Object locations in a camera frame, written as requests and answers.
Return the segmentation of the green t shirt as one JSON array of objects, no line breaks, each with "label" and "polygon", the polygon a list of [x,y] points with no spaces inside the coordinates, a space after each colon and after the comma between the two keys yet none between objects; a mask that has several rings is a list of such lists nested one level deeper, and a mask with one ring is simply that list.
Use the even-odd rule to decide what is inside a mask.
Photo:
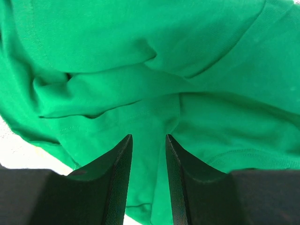
[{"label": "green t shirt", "polygon": [[170,225],[165,137],[222,171],[300,167],[292,0],[3,0],[0,114],[73,169],[133,136],[126,214]]}]

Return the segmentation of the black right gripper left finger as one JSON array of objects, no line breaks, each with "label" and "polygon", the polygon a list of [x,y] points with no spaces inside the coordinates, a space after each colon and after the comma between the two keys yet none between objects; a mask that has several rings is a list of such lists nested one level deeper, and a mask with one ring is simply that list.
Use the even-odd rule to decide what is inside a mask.
[{"label": "black right gripper left finger", "polygon": [[121,225],[133,138],[69,175],[49,169],[0,170],[3,225]]}]

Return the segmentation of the floral patterned table mat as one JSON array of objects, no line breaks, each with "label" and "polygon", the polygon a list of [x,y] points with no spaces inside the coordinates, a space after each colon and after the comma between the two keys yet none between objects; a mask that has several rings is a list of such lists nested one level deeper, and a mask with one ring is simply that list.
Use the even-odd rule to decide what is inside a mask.
[{"label": "floral patterned table mat", "polygon": [[11,131],[3,119],[0,120],[0,163],[13,169],[51,169],[62,175],[73,171],[42,148],[25,142]]}]

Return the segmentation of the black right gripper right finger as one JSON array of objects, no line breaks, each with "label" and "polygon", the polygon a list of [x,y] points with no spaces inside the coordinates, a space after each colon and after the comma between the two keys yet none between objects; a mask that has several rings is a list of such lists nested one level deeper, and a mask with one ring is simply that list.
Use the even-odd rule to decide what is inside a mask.
[{"label": "black right gripper right finger", "polygon": [[186,151],[171,135],[165,153],[176,225],[297,225],[298,170],[221,172]]}]

